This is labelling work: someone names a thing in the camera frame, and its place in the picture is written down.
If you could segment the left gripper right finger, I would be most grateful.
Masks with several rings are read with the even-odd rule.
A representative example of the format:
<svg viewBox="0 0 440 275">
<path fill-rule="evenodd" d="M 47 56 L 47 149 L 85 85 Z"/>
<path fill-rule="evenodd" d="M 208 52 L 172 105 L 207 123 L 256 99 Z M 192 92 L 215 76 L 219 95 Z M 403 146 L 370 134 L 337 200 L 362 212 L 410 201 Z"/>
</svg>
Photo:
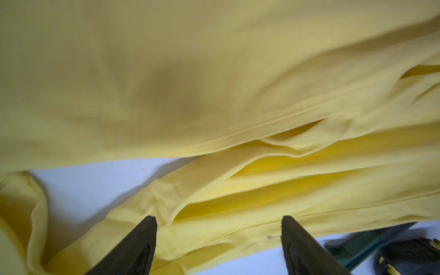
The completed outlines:
<svg viewBox="0 0 440 275">
<path fill-rule="evenodd" d="M 291 216 L 281 222 L 281 243 L 289 275 L 349 275 Z"/>
</svg>

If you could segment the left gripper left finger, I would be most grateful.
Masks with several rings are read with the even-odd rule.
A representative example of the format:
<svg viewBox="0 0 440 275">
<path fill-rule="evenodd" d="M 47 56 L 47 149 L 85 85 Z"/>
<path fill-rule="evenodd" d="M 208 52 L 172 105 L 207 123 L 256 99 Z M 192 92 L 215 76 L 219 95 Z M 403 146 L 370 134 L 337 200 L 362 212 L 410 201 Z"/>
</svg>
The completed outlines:
<svg viewBox="0 0 440 275">
<path fill-rule="evenodd" d="M 147 216 L 86 275 L 149 275 L 157 229 L 155 217 Z"/>
</svg>

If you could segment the yellow trousers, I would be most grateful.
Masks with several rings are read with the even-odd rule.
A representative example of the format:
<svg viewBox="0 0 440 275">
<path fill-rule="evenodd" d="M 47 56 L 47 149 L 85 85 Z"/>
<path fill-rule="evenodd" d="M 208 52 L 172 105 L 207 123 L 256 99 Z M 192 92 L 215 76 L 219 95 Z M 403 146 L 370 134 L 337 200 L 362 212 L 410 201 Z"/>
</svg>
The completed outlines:
<svg viewBox="0 0 440 275">
<path fill-rule="evenodd" d="M 44 261 L 30 170 L 192 158 Z M 2 1 L 1 273 L 84 275 L 147 216 L 150 274 L 440 217 L 438 1 Z"/>
</svg>

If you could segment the black tape measure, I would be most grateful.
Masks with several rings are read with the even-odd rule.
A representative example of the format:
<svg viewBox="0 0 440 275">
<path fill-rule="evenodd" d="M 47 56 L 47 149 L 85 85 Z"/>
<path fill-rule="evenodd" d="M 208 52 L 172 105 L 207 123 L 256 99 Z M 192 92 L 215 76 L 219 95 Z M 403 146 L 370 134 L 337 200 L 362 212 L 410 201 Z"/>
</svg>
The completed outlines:
<svg viewBox="0 0 440 275">
<path fill-rule="evenodd" d="M 377 275 L 439 275 L 440 241 L 417 238 L 381 248 L 375 261 Z"/>
</svg>

